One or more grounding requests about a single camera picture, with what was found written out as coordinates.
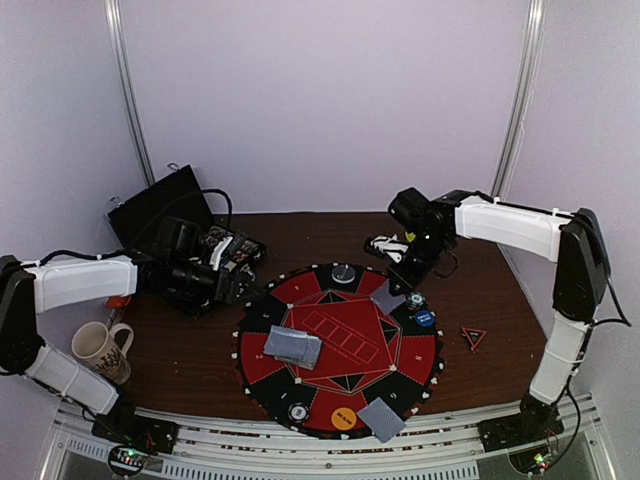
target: round game board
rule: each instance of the round game board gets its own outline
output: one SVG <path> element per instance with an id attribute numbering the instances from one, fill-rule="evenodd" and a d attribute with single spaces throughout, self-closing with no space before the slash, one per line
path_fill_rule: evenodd
<path id="1" fill-rule="evenodd" d="M 376 398 L 405 420 L 430 397 L 444 367 L 441 333 L 405 303 L 389 315 L 380 311 L 370 295 L 385 282 L 383 273 L 352 266 L 355 278 L 341 283 L 332 277 L 336 265 L 312 265 L 270 283 L 266 296 L 247 304 L 233 357 L 245 393 L 280 424 L 320 438 L 360 438 L 371 430 L 356 414 Z M 272 325 L 322 340 L 313 370 L 263 354 Z"/>

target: white mug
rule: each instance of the white mug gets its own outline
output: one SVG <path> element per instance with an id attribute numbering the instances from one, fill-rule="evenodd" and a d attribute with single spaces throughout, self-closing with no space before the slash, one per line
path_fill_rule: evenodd
<path id="1" fill-rule="evenodd" d="M 116 345 L 117 332 L 127 330 L 129 336 L 122 349 Z M 103 323 L 90 322 L 78 329 L 71 340 L 71 351 L 91 370 L 122 385 L 131 375 L 126 355 L 133 343 L 133 329 L 118 323 L 109 330 Z"/>

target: blue button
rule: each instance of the blue button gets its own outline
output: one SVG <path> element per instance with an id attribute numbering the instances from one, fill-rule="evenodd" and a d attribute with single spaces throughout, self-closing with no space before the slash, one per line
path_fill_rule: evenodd
<path id="1" fill-rule="evenodd" d="M 427 310 L 420 310 L 416 313 L 416 323 L 421 327 L 430 327 L 434 323 L 436 323 L 436 316 L 433 312 L 429 312 Z"/>

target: wooden table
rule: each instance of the wooden table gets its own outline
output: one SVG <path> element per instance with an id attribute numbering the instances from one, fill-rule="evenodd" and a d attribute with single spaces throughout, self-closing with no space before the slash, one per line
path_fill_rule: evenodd
<path id="1" fill-rule="evenodd" d="M 399 232 L 386 213 L 239 215 L 233 228 L 267 244 L 269 258 L 257 269 L 261 284 L 312 263 L 384 270 L 388 262 L 365 254 L 363 241 Z M 497 246 L 460 239 L 455 253 L 460 267 L 452 277 L 431 275 L 419 288 L 444 332 L 446 360 L 422 414 L 520 399 L 544 348 L 542 329 Z M 231 334 L 242 308 L 214 307 L 194 322 L 163 299 L 136 296 L 124 318 L 135 331 L 133 374 L 125 385 L 134 402 L 173 413 L 267 419 L 242 392 L 231 359 Z M 461 326 L 488 332 L 478 352 L 470 352 Z"/>

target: yellow chip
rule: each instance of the yellow chip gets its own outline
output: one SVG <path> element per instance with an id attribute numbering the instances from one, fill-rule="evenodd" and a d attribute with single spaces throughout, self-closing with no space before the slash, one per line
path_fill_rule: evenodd
<path id="1" fill-rule="evenodd" d="M 347 407 L 338 408 L 331 414 L 331 423 L 338 430 L 351 430 L 356 421 L 356 412 Z"/>

